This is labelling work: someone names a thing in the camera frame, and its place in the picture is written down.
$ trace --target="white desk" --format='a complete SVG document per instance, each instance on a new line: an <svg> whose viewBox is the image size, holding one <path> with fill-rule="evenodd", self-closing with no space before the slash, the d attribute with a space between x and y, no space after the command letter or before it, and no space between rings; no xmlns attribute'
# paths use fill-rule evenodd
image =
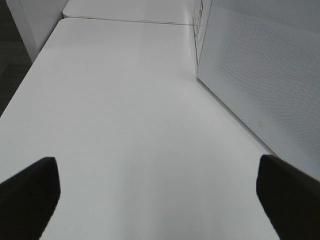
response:
<svg viewBox="0 0 320 240"><path fill-rule="evenodd" d="M192 24L195 0L69 0L65 18Z"/></svg>
<svg viewBox="0 0 320 240"><path fill-rule="evenodd" d="M57 159L41 239L279 239L256 196L269 151L195 79L191 28L57 25L0 118L1 182Z"/></svg>

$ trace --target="gray floor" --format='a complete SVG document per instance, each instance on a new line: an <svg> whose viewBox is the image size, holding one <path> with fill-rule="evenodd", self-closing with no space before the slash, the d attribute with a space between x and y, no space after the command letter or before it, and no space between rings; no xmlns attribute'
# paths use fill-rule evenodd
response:
<svg viewBox="0 0 320 240"><path fill-rule="evenodd" d="M0 116L31 64L6 0L0 0Z"/></svg>

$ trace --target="perforated panel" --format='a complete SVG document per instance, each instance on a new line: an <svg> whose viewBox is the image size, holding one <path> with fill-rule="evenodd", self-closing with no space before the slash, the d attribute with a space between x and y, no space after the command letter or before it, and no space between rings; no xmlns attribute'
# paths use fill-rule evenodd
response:
<svg viewBox="0 0 320 240"><path fill-rule="evenodd" d="M213 0L207 28L199 78L285 160L320 165L320 1Z"/></svg>

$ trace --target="table surface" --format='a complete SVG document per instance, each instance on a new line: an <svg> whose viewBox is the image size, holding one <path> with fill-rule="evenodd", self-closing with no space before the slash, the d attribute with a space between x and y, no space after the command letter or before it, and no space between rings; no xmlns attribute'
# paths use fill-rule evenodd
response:
<svg viewBox="0 0 320 240"><path fill-rule="evenodd" d="M69 0L65 18L192 24L195 0Z"/></svg>
<svg viewBox="0 0 320 240"><path fill-rule="evenodd" d="M270 153L195 77L188 25L67 18L0 118L0 182L56 157L43 240L278 240Z"/></svg>

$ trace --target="black object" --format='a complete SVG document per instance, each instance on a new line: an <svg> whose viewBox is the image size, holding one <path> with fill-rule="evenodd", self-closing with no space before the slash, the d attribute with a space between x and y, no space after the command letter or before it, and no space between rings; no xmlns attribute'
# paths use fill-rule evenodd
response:
<svg viewBox="0 0 320 240"><path fill-rule="evenodd" d="M0 240L38 240L60 197L58 167L45 157L0 184Z"/></svg>
<svg viewBox="0 0 320 240"><path fill-rule="evenodd" d="M256 192L281 240L320 240L320 182L263 155Z"/></svg>

